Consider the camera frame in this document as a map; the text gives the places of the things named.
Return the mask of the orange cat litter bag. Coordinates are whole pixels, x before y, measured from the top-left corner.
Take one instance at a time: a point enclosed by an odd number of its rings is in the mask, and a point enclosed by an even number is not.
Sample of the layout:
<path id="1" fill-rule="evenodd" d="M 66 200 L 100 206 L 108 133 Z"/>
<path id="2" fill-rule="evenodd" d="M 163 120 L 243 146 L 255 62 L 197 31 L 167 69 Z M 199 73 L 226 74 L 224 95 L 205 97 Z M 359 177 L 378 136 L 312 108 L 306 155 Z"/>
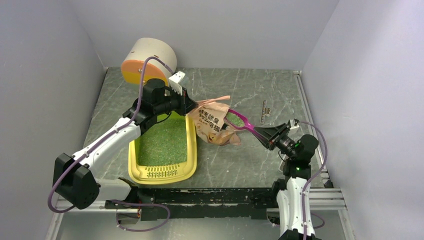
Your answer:
<path id="1" fill-rule="evenodd" d="M 187 114 L 193 120 L 197 136 L 204 142 L 217 146 L 241 145 L 236 130 L 224 120 L 230 106 L 223 101 L 230 99 L 229 95 L 225 95 L 200 100 L 197 107 Z"/>

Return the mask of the magenta plastic scoop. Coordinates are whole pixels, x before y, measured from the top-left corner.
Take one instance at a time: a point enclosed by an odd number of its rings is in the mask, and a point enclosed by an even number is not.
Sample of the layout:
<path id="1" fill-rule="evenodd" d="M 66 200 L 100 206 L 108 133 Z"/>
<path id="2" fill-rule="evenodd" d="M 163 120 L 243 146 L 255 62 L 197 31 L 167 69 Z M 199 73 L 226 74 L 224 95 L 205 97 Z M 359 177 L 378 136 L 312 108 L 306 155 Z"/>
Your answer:
<path id="1" fill-rule="evenodd" d="M 248 118 L 233 109 L 228 109 L 224 121 L 228 126 L 231 126 L 235 130 L 247 130 L 258 139 L 263 140 L 264 137 L 255 130 L 255 126 L 249 122 Z"/>

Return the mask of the round cream drawer cabinet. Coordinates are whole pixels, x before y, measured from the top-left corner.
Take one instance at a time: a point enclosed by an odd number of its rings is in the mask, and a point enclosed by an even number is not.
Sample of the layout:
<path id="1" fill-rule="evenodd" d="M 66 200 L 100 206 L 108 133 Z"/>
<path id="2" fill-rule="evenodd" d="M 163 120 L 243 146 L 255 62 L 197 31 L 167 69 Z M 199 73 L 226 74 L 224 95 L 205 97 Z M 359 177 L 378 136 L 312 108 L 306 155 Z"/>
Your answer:
<path id="1" fill-rule="evenodd" d="M 158 58 L 168 67 L 157 60 L 149 60 L 146 65 L 143 84 L 146 84 L 150 79 L 161 79 L 168 85 L 168 78 L 174 74 L 177 68 L 176 53 L 167 43 L 150 37 L 138 39 L 122 62 L 120 69 L 127 83 L 140 84 L 142 68 L 145 60 L 149 57 Z"/>

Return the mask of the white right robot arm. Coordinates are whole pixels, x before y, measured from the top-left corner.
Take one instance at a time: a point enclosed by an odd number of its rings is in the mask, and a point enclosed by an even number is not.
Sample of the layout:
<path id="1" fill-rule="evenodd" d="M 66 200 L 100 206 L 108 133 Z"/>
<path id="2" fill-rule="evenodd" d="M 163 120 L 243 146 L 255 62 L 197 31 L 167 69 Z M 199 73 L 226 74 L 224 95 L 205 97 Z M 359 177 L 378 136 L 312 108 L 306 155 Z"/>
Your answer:
<path id="1" fill-rule="evenodd" d="M 311 219 L 311 159 L 319 146 L 316 137 L 304 134 L 295 141 L 289 137 L 290 126 L 254 127 L 255 137 L 268 150 L 278 149 L 285 156 L 283 179 L 273 183 L 270 202 L 278 207 L 281 240 L 317 239 Z"/>

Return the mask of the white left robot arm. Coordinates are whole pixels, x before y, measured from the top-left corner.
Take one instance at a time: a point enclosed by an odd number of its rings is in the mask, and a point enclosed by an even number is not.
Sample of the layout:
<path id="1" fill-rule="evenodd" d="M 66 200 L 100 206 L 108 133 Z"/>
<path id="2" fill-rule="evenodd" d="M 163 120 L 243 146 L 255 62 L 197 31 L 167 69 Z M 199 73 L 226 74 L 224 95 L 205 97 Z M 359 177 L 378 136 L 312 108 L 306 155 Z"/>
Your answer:
<path id="1" fill-rule="evenodd" d="M 64 212 L 89 207 L 101 190 L 94 177 L 101 164 L 158 124 L 160 115 L 175 112 L 186 116 L 197 107 L 198 103 L 189 97 L 187 89 L 177 83 L 167 86 L 163 80 L 153 78 L 140 85 L 138 97 L 112 128 L 85 148 L 71 155 L 62 153 L 55 159 L 49 209 L 60 213 L 52 203 L 54 193 L 71 204 Z"/>

